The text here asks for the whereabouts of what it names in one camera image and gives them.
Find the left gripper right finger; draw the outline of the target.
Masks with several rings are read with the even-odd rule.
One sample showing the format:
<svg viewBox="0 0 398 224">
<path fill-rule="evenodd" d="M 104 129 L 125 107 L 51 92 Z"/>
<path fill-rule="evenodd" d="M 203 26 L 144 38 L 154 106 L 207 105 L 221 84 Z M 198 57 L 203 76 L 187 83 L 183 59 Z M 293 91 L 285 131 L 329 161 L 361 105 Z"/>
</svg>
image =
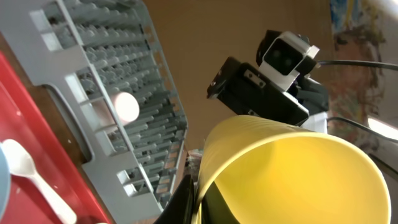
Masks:
<svg viewBox="0 0 398 224">
<path fill-rule="evenodd" d="M 239 224 L 213 182 L 201 202 L 201 222 L 204 224 Z"/>
</svg>

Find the pink plastic cup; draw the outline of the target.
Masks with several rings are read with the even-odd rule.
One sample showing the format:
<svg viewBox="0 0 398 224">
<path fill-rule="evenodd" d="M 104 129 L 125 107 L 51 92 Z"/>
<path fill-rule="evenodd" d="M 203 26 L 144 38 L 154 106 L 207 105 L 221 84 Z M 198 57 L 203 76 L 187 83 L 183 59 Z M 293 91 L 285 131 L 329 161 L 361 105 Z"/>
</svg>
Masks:
<svg viewBox="0 0 398 224">
<path fill-rule="evenodd" d="M 139 104 L 132 94 L 120 92 L 111 96 L 110 99 L 123 126 L 135 121 L 139 117 Z M 104 100 L 96 101 L 92 103 L 92 106 L 99 117 L 100 124 L 108 126 L 115 123 Z"/>
</svg>

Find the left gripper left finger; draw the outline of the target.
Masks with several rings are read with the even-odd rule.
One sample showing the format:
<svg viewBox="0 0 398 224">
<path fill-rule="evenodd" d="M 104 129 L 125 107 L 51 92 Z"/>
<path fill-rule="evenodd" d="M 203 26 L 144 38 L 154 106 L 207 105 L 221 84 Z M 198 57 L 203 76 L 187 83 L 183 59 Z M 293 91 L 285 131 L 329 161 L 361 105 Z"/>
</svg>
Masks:
<svg viewBox="0 0 398 224">
<path fill-rule="evenodd" d="M 194 197 L 193 179 L 188 174 L 182 179 L 154 224 L 191 224 Z"/>
</svg>

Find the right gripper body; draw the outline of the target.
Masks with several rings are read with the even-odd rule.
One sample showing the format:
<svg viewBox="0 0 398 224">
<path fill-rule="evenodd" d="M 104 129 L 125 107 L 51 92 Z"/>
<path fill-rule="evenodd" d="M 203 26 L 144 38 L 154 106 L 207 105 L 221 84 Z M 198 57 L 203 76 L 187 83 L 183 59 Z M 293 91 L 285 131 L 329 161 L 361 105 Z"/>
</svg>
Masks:
<svg viewBox="0 0 398 224">
<path fill-rule="evenodd" d="M 208 99 L 218 99 L 238 115 L 258 116 L 301 126 L 308 109 L 292 95 L 278 89 L 248 63 L 228 57 L 207 89 Z"/>
</svg>

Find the yellow plastic cup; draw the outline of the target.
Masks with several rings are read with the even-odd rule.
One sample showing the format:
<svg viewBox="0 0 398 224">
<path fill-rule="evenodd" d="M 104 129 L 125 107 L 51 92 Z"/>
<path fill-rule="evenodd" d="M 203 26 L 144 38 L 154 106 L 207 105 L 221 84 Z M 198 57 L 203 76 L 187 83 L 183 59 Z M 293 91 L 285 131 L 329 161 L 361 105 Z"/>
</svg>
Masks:
<svg viewBox="0 0 398 224">
<path fill-rule="evenodd" d="M 213 182 L 240 223 L 389 223 L 392 216 L 386 181 L 358 147 L 257 116 L 234 116 L 208 135 L 194 223 Z"/>
</svg>

